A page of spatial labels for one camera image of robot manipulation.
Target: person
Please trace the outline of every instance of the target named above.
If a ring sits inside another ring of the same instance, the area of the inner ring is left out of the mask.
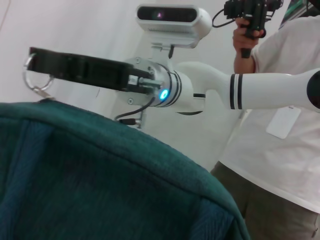
[[[236,74],[320,68],[319,16],[289,21],[259,47],[258,39],[244,37],[241,25],[249,22],[236,23]],[[241,48],[253,47],[250,58],[241,57]],[[211,171],[233,196],[253,240],[320,239],[320,114],[290,108],[295,111],[285,117],[280,112],[287,108],[252,110]],[[270,122],[280,126],[275,115],[294,122],[285,139],[267,133]]]

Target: black cable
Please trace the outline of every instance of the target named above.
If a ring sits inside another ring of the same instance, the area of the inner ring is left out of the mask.
[[[213,19],[212,19],[212,27],[218,29],[218,28],[224,27],[224,26],[226,26],[226,25],[228,25],[228,24],[231,24],[231,23],[233,23],[233,22],[235,21],[235,19],[233,19],[233,20],[228,21],[228,22],[226,22],[226,23],[224,23],[224,24],[221,24],[221,25],[216,26],[216,25],[214,24],[215,19],[216,19],[216,18],[219,16],[219,14],[222,13],[223,11],[224,11],[224,9],[220,10],[220,11],[213,17]]]
[[[139,108],[139,109],[137,109],[137,110],[135,110],[135,111],[130,111],[130,112],[127,112],[127,113],[124,113],[124,114],[120,114],[120,115],[116,116],[116,117],[114,118],[114,120],[117,121],[117,120],[120,119],[120,118],[123,118],[123,117],[126,117],[126,116],[130,116],[130,115],[133,115],[133,114],[138,114],[138,113],[142,112],[143,110],[147,109],[148,107],[150,107],[150,105],[151,105],[155,100],[156,100],[156,97],[153,96],[153,97],[151,98],[151,100],[150,100],[146,105],[144,105],[143,107],[141,107],[141,108]]]

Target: white t-shirt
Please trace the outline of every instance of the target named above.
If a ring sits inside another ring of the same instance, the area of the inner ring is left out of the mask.
[[[320,68],[320,17],[288,22],[252,55],[257,73],[296,75]],[[220,161],[255,185],[320,213],[320,113],[302,108],[287,138],[280,139],[266,132],[276,111],[253,110]]]

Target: screw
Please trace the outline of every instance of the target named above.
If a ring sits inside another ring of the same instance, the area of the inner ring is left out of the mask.
[[[129,105],[134,104],[134,100],[133,100],[132,98],[129,98],[129,99],[128,99],[128,104],[129,104]]]

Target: white wall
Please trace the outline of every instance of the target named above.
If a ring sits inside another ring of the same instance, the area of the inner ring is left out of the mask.
[[[207,10],[213,17],[223,9],[225,0],[158,0],[161,4],[194,4]],[[284,0],[284,6],[278,10],[272,21],[266,24],[267,37],[276,32],[282,22],[290,0]],[[224,23],[221,15],[215,24]],[[200,61],[218,70],[232,74],[236,52],[233,48],[233,31],[235,23],[222,28],[214,28],[195,49],[176,48],[173,61]],[[151,56],[150,43],[144,35],[138,45],[136,56]],[[149,108],[144,132],[181,151],[199,165],[210,171],[218,161],[231,133],[236,125],[240,112],[226,110],[215,91],[208,92],[206,106],[202,114],[183,116],[169,108]],[[117,100],[112,116],[131,111],[133,107]]]
[[[0,24],[9,1],[0,0]],[[29,47],[119,61],[131,57],[143,34],[133,21],[140,2],[11,0],[0,32],[0,102],[40,99],[22,80]],[[29,75],[38,84],[48,78],[32,72]],[[105,115],[116,98],[111,90],[62,80],[55,80],[49,92],[62,102]]]

